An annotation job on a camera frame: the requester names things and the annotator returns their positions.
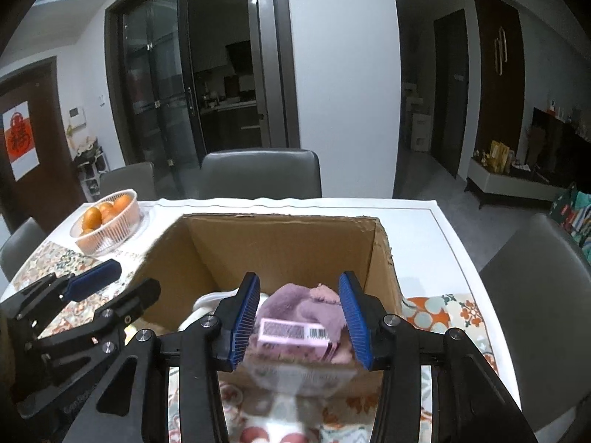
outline cabinet handle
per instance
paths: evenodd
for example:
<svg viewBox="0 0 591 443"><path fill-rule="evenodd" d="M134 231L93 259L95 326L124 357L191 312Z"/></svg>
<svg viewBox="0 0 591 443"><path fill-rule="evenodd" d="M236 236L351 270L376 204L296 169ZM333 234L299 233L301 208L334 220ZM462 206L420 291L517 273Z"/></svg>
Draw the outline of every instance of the cabinet handle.
<svg viewBox="0 0 591 443"><path fill-rule="evenodd" d="M502 26L499 28L499 42L501 40L501 34L503 34L503 49L505 54L505 63L507 63L507 36L505 34L505 29Z"/></svg>
<svg viewBox="0 0 591 443"><path fill-rule="evenodd" d="M495 40L493 41L493 44L495 46L495 73L498 75L499 74L499 47L496 44L497 43L498 38L495 38Z"/></svg>
<svg viewBox="0 0 591 443"><path fill-rule="evenodd" d="M503 43L501 40L497 40L499 43L499 76L503 76Z"/></svg>

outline door handle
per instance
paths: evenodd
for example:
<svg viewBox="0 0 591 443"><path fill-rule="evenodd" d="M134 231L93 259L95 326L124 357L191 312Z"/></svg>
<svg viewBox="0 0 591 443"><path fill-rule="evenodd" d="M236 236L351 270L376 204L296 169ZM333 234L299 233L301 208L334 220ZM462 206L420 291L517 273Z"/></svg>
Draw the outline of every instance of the door handle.
<svg viewBox="0 0 591 443"><path fill-rule="evenodd" d="M507 36L505 34L505 29L501 26L499 27L499 42L503 44L503 50L501 51L501 57L504 56L505 63L507 63Z"/></svg>
<svg viewBox="0 0 591 443"><path fill-rule="evenodd" d="M187 87L188 90L188 109L191 112L191 116L195 116L195 106L193 106L193 90L191 87Z"/></svg>
<svg viewBox="0 0 591 443"><path fill-rule="evenodd" d="M499 74L499 46L496 44L499 41L497 38L493 41L495 46L495 73Z"/></svg>

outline doorway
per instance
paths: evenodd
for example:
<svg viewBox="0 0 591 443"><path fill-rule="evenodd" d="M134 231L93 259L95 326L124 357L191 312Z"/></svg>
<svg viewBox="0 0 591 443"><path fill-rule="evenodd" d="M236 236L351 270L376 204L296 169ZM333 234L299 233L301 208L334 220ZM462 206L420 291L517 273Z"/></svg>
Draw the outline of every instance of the doorway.
<svg viewBox="0 0 591 443"><path fill-rule="evenodd" d="M468 109L468 32L464 10L434 21L435 108L433 157L452 176L462 156Z"/></svg>
<svg viewBox="0 0 591 443"><path fill-rule="evenodd" d="M131 133L140 159L154 164L158 195L167 199L197 198L200 172L201 137L182 81L177 2L146 0L123 14Z"/></svg>
<svg viewBox="0 0 591 443"><path fill-rule="evenodd" d="M54 57L0 81L0 199L11 232L33 217L49 233L86 201L66 141L56 74Z"/></svg>
<svg viewBox="0 0 591 443"><path fill-rule="evenodd" d="M187 1L191 76L207 153L270 146L261 131L264 95L255 85L253 47L259 42L252 32L258 22L249 20L251 2Z"/></svg>

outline barcode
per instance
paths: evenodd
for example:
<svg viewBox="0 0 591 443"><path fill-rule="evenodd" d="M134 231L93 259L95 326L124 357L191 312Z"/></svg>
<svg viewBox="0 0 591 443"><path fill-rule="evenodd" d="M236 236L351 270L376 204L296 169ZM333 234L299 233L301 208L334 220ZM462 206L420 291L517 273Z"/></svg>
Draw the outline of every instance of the barcode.
<svg viewBox="0 0 591 443"><path fill-rule="evenodd" d="M274 321L265 321L262 332L270 337L295 338L298 340L303 340L305 338L303 326L287 325L276 323Z"/></svg>
<svg viewBox="0 0 591 443"><path fill-rule="evenodd" d="M328 336L326 336L326 330L324 328L310 328L308 330L308 337L309 338L316 338L319 340L328 339Z"/></svg>

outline pink fabric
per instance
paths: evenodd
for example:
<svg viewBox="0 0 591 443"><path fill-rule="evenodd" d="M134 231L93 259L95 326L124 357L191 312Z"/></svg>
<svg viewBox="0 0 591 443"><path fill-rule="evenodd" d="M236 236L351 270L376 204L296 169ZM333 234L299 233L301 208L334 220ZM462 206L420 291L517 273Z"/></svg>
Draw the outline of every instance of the pink fabric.
<svg viewBox="0 0 591 443"><path fill-rule="evenodd" d="M347 325L339 296L324 285L315 288L314 293L310 288L293 283L282 286L259 308L257 325L261 318L319 323L326 328L332 341L341 340L341 331Z"/></svg>

